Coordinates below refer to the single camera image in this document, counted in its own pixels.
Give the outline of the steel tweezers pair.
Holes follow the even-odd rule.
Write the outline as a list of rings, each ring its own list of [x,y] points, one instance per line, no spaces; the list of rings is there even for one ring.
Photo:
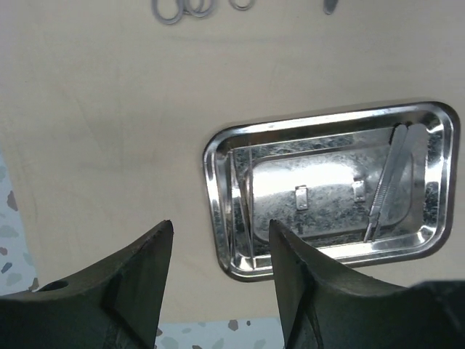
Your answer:
[[[398,185],[414,146],[426,134],[423,124],[399,124],[392,133],[389,152],[373,197],[363,242],[373,241],[387,221]]]

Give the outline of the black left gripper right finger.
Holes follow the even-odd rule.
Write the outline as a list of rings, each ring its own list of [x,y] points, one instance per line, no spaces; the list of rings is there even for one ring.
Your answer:
[[[285,348],[463,348],[464,281],[390,284],[335,261],[270,221]]]

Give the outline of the steel surgical forceps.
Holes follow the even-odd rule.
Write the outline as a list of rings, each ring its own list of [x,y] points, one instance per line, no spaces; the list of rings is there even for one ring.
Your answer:
[[[178,23],[183,16],[183,0],[151,0],[155,19],[163,25]]]

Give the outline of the beige cloth wrap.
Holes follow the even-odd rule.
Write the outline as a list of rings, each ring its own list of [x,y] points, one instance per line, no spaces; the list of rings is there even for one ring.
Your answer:
[[[464,114],[462,1],[1,3],[1,150],[40,284],[174,226],[165,322],[276,316],[220,268],[203,149],[236,124],[436,100]]]

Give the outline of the steel instrument tray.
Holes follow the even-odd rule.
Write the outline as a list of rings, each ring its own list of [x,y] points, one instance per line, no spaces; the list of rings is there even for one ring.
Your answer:
[[[363,242],[368,214],[399,124],[423,124],[387,221]],[[234,126],[203,151],[203,170],[220,268],[239,281],[272,278],[269,225],[345,265],[414,260],[442,247],[453,224],[461,122],[445,103],[426,101]],[[254,256],[230,251],[228,151],[246,191]]]

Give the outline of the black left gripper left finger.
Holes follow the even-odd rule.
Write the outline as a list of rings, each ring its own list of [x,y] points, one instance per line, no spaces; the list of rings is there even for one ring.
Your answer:
[[[1,347],[154,348],[173,237],[164,220],[77,273],[1,297]]]

